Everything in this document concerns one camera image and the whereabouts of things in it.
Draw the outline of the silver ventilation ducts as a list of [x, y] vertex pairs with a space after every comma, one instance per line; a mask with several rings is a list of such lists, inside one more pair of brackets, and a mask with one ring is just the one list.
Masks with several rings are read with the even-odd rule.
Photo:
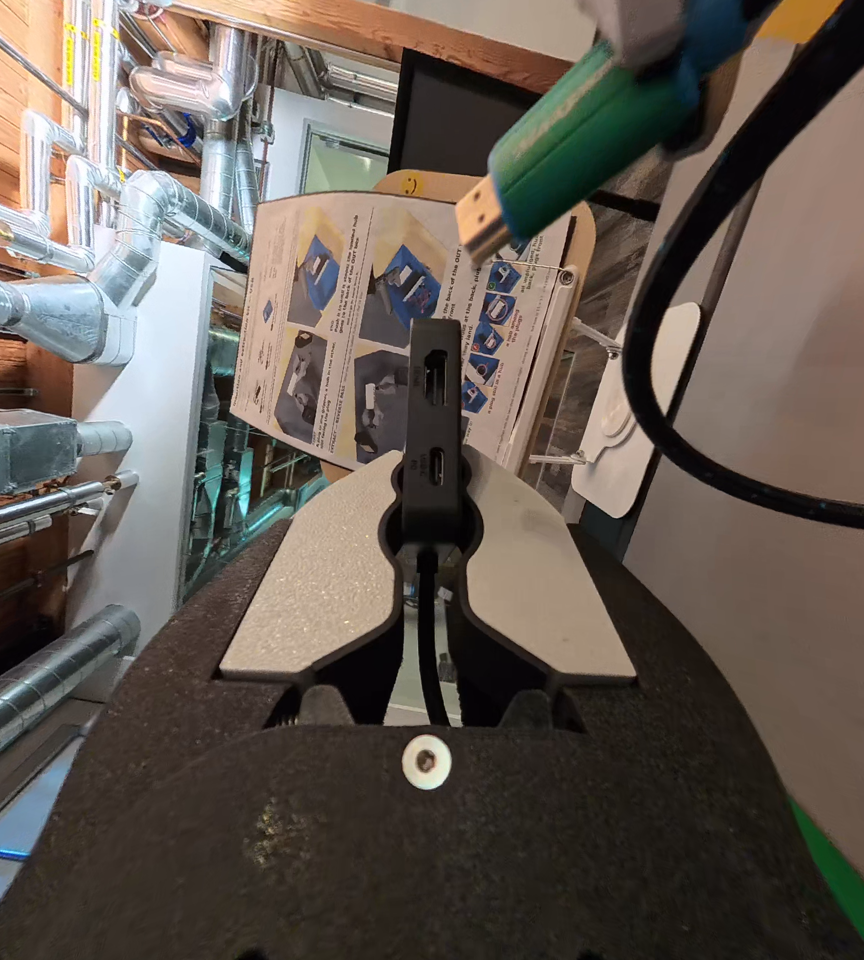
[[[92, 52], [98, 58], [88, 115], [88, 150], [99, 150], [99, 134], [109, 133], [115, 103], [104, 96], [117, 78], [118, 40], [112, 30], [118, 23], [118, 2], [111, 20], [94, 23]], [[0, 330], [15, 333], [50, 354], [81, 365], [123, 367], [134, 354], [135, 308], [148, 292], [157, 271], [163, 237], [168, 232], [190, 234], [208, 252], [226, 255], [247, 265], [257, 201], [237, 220], [233, 196], [239, 198], [238, 120], [243, 104], [250, 106], [259, 78], [256, 34], [219, 25], [211, 33], [209, 61], [196, 61], [174, 52], [159, 52], [148, 68], [137, 67], [130, 88], [145, 109], [198, 116], [207, 121], [202, 148], [206, 173], [227, 175], [222, 197], [213, 190], [195, 193], [172, 175], [143, 170], [121, 181], [117, 168], [95, 162], [86, 155], [74, 131], [35, 111], [23, 118], [23, 186], [28, 209], [7, 211], [0, 205], [0, 240], [18, 257], [59, 266], [67, 276], [0, 281]], [[55, 246], [50, 214], [46, 210], [46, 180], [51, 177], [55, 150], [66, 155], [66, 204], [70, 245]], [[215, 193], [218, 204], [209, 202]], [[116, 214], [114, 241], [98, 261], [90, 231], [95, 226], [95, 196], [101, 195]], [[67, 418], [17, 420], [30, 410], [0, 411], [0, 496], [24, 494], [52, 479], [64, 477], [79, 459], [99, 455], [86, 449], [86, 440], [128, 439], [111, 424], [85, 424]], [[33, 535], [51, 525], [53, 514], [66, 513], [81, 503], [110, 495], [126, 486], [125, 479], [110, 476], [101, 482], [64, 487], [54, 494], [16, 501], [0, 509], [0, 545]], [[0, 753], [46, 714], [73, 687], [72, 680], [55, 680], [53, 700], [24, 680], [26, 699], [19, 703], [11, 687], [0, 692]]]

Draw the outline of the black sign stand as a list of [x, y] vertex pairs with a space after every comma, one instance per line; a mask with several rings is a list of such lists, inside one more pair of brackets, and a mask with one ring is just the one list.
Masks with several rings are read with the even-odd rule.
[[454, 203], [487, 172], [494, 144], [541, 95], [433, 57], [403, 50], [379, 190]]

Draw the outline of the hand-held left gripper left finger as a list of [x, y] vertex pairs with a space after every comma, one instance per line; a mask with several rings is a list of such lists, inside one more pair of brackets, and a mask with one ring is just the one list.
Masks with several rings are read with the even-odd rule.
[[220, 664], [222, 678], [312, 682], [359, 651], [396, 675], [403, 583], [387, 523], [401, 455], [382, 455], [302, 507]]

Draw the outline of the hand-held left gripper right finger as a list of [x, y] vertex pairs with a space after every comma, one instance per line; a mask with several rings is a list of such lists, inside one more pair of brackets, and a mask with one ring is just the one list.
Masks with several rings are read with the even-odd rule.
[[636, 671], [562, 515], [488, 458], [468, 458], [481, 522], [463, 557], [470, 626], [541, 684], [629, 684]]

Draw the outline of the wooden beam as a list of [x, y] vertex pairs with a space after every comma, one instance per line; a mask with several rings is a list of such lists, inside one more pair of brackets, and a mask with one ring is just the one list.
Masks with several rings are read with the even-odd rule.
[[478, 34], [359, 1], [174, 1], [180, 13], [390, 69], [407, 50], [544, 94], [572, 66]]

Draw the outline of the dark grey usb hub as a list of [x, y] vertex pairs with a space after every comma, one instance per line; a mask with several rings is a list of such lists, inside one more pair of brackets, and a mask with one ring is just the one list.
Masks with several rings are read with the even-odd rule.
[[414, 321], [400, 471], [405, 545], [462, 543], [470, 467], [462, 450], [461, 373], [460, 324], [445, 318]]

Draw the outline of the black braided cable green plug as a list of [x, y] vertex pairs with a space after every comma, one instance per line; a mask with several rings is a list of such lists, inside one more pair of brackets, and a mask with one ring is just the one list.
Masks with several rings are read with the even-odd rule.
[[[713, 74], [749, 45], [777, 2], [705, 2], [695, 44], [658, 71], [618, 65], [596, 43], [495, 144], [487, 175], [459, 201], [462, 246], [476, 264], [533, 239], [654, 147], [690, 148], [710, 107]], [[698, 254], [779, 155], [864, 67], [864, 2], [842, 2], [714, 159], [646, 273], [622, 346], [630, 409], [654, 448], [729, 497], [811, 522], [864, 531], [864, 504], [813, 497], [739, 474], [694, 449], [662, 412], [654, 347], [670, 300]]]

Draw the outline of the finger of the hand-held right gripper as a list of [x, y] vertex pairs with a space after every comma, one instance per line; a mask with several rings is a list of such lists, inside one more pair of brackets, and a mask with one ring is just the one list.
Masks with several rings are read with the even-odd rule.
[[583, 1], [589, 16], [610, 46], [618, 66], [633, 73], [658, 71], [679, 59], [705, 67], [697, 33], [705, 2]]

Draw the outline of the instruction sheet on wooden board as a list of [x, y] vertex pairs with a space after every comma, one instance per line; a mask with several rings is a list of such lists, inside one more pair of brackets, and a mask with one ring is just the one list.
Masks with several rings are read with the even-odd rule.
[[464, 441], [520, 473], [595, 246], [585, 204], [482, 266], [455, 202], [475, 178], [403, 170], [372, 191], [259, 206], [232, 413], [336, 469], [405, 443], [418, 321], [462, 330]]

